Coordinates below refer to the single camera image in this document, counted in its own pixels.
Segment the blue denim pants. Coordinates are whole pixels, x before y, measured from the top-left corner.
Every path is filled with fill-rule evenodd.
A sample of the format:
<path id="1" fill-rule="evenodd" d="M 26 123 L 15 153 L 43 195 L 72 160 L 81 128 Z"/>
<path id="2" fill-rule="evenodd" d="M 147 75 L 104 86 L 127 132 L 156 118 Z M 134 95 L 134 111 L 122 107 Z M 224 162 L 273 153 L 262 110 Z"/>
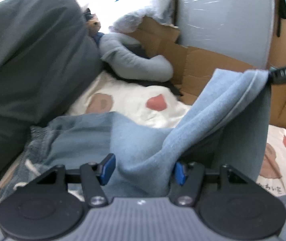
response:
<path id="1" fill-rule="evenodd" d="M 116 169 L 104 188 L 113 197 L 158 197 L 175 192 L 171 179 L 176 161 L 205 163 L 215 169 L 230 164 L 252 180 L 261 170 L 270 120 L 271 89 L 258 75 L 243 72 L 202 94 L 175 128 L 141 126 L 122 114 L 108 112 L 61 116 L 47 127 L 33 127 L 0 202 L 14 187 L 55 165 L 75 169 L 100 162 L 108 153 Z"/>

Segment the cream bear print bedsheet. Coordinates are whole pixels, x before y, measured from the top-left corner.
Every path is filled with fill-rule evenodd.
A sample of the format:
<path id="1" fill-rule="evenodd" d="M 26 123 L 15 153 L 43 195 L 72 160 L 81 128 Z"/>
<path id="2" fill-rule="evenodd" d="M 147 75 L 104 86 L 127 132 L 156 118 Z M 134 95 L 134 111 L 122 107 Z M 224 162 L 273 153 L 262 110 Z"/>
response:
<path id="1" fill-rule="evenodd" d="M 65 116 L 116 112 L 141 126 L 175 128 L 192 107 L 179 102 L 168 89 L 163 87 L 143 88 L 125 84 L 113 80 L 107 74 L 99 75 L 98 81 L 106 81 L 106 88 L 100 88 L 95 83 L 76 101 L 69 114 Z M 0 189 L 9 181 L 16 167 L 15 163 L 16 161 L 0 180 Z M 35 174 L 35 178 L 41 174 L 33 168 L 31 162 L 27 162 L 26 165 Z M 255 181 L 276 196 L 286 194 L 285 129 L 268 125 L 263 162 Z M 17 184 L 14 191 L 27 183 Z"/>

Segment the brown cardboard sheet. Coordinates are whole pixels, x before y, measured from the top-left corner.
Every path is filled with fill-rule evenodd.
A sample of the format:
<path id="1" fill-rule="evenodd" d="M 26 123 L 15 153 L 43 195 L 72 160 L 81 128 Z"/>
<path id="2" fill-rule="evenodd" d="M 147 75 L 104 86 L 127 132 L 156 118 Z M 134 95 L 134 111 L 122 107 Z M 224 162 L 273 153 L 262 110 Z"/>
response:
<path id="1" fill-rule="evenodd" d="M 158 24 L 152 18 L 144 18 L 130 37 L 138 40 L 146 54 L 152 58 L 163 55 L 173 67 L 172 82 L 183 93 L 182 101 L 192 105 L 207 84 L 216 86 L 219 81 L 227 83 L 239 79 L 243 72 L 268 80 L 269 71 L 231 57 L 196 47 L 184 47 L 176 43 L 180 31 L 177 28 Z M 286 128 L 286 84 L 272 85 L 270 123 Z"/>

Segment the grey neck pillow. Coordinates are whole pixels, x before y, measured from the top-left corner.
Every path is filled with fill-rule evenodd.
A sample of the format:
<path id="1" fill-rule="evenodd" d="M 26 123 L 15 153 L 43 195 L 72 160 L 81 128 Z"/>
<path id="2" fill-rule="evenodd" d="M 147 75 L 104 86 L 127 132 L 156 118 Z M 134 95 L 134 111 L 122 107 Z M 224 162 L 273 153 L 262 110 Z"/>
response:
<path id="1" fill-rule="evenodd" d="M 141 43 L 122 33 L 108 33 L 99 42 L 101 60 L 108 63 L 121 78 L 166 82 L 173 77 L 173 67 L 163 56 L 150 59 L 138 56 L 130 51 L 130 47 L 138 48 Z"/>

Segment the dark grey pillow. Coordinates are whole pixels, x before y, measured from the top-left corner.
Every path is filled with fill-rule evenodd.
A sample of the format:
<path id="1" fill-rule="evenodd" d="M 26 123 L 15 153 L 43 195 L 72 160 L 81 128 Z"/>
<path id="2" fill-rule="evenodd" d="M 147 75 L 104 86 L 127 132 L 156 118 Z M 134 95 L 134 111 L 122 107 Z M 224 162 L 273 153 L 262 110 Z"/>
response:
<path id="1" fill-rule="evenodd" d="M 63 115 L 101 70 L 76 0 L 0 2 L 0 172 L 30 127 Z"/>

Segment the white plastic-wrapped pillow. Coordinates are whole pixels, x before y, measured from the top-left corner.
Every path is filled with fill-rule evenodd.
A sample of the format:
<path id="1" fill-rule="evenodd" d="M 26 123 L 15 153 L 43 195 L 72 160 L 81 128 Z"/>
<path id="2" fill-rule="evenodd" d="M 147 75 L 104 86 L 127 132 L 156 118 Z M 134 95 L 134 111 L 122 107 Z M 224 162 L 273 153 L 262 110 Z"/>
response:
<path id="1" fill-rule="evenodd" d="M 149 17 L 165 26 L 173 24 L 175 0 L 115 0 L 110 6 L 109 30 L 132 33 Z"/>

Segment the small teddy bear toy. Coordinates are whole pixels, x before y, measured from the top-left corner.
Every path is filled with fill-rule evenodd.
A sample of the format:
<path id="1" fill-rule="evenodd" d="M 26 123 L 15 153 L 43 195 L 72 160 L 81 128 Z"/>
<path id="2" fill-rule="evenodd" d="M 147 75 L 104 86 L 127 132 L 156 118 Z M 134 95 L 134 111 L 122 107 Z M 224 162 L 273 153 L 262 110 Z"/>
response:
<path id="1" fill-rule="evenodd" d="M 98 45 L 104 33 L 100 32 L 101 24 L 96 14 L 92 14 L 89 8 L 86 8 L 84 13 L 88 35 L 93 38 Z"/>

